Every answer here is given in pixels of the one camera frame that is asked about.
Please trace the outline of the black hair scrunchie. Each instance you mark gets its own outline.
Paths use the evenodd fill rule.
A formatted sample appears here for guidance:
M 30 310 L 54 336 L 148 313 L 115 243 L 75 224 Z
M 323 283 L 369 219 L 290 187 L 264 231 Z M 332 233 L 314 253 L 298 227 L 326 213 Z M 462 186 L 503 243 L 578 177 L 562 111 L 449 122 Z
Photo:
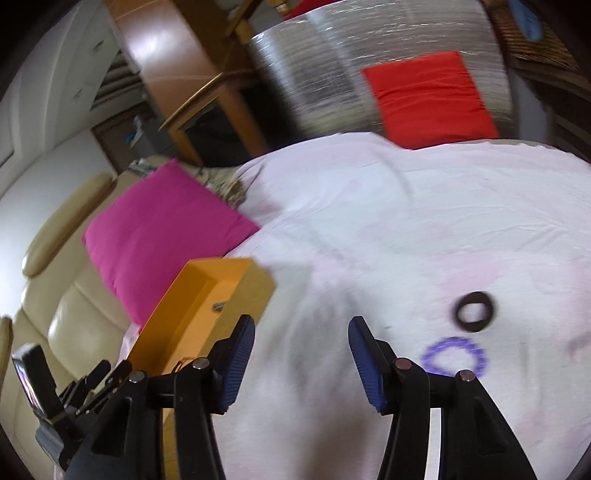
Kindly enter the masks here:
M 494 320 L 496 306 L 486 292 L 476 291 L 456 301 L 453 320 L 458 328 L 468 333 L 477 333 L 487 328 Z

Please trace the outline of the orange cardboard tray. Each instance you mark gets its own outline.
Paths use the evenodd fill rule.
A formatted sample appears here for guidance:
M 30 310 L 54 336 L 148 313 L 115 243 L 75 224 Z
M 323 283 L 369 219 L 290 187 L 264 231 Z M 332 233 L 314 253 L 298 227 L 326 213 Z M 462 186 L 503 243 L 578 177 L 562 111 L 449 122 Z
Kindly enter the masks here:
M 212 429 L 218 412 L 219 342 L 242 315 L 263 316 L 276 284 L 252 259 L 188 262 L 141 330 L 128 355 L 150 377 L 167 380 L 160 422 L 166 479 L 221 479 Z M 221 312 L 212 305 L 226 302 Z

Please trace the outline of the beige leather sofa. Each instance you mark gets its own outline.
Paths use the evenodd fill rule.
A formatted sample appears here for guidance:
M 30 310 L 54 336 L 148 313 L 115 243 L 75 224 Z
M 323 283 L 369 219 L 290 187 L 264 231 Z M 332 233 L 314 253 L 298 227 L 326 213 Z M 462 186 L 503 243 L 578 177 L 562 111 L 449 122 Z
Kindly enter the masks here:
M 26 343 L 40 345 L 59 389 L 101 360 L 117 361 L 130 320 L 90 262 L 82 236 L 96 215 L 142 177 L 126 170 L 90 178 L 54 210 L 25 253 L 20 306 L 1 321 L 1 429 L 35 479 L 52 478 L 54 467 L 35 440 L 38 420 L 11 354 Z

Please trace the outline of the pink white towel blanket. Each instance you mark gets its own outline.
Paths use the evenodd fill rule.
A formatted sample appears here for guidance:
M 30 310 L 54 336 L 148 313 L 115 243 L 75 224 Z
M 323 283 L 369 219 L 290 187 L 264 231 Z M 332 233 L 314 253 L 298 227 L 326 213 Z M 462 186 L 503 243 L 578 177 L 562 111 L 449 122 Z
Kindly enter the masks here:
M 425 369 L 476 372 L 541 479 L 590 443 L 590 167 L 512 141 L 406 150 L 370 133 L 236 171 L 259 231 L 235 249 L 276 291 L 238 401 L 214 421 L 230 479 L 373 479 L 390 421 L 363 392 L 356 315 Z M 453 308 L 494 300 L 477 333 Z

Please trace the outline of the magenta cushion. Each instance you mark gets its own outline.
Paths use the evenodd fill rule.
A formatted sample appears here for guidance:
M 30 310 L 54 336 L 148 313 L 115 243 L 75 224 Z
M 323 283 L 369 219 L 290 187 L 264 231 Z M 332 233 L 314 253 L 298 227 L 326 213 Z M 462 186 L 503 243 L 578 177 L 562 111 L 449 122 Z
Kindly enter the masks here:
M 188 261 L 222 257 L 257 231 L 171 160 L 98 214 L 82 240 L 103 283 L 142 327 Z

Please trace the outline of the patterned crumpled cloth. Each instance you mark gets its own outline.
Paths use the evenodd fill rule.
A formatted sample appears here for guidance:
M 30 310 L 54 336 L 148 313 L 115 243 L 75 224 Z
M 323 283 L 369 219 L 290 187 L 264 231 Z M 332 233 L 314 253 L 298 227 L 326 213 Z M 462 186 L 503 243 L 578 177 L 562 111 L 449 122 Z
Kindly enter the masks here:
M 232 208 L 245 201 L 246 190 L 236 175 L 236 168 L 200 168 L 195 174 L 205 188 Z

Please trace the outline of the red cushion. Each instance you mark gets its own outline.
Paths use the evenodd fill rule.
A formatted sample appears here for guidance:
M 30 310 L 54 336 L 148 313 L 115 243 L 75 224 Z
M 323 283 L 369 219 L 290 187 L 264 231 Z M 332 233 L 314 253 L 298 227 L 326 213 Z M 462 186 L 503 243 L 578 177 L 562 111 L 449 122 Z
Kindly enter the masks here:
M 386 137 L 406 149 L 499 137 L 458 51 L 363 69 Z

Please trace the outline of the silver foil insulation panel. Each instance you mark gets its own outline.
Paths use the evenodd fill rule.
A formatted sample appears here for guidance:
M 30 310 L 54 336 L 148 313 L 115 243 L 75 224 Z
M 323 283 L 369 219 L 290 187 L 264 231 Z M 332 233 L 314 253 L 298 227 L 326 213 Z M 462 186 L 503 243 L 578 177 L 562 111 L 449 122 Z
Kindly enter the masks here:
M 339 1 L 257 34 L 249 51 L 304 138 L 383 134 L 363 69 L 446 51 L 462 54 L 499 133 L 514 132 L 506 68 L 479 1 Z

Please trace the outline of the wooden cabinet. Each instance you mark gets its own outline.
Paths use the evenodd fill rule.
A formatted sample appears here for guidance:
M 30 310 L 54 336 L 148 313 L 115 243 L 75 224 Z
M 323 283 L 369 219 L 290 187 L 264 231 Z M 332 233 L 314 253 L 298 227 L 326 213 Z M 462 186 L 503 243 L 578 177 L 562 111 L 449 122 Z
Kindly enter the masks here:
M 186 128 L 204 110 L 218 106 L 231 133 L 252 158 L 270 151 L 240 89 L 256 79 L 245 47 L 225 34 L 228 19 L 214 1 L 106 1 L 121 49 L 139 69 L 164 117 L 180 157 L 204 160 Z

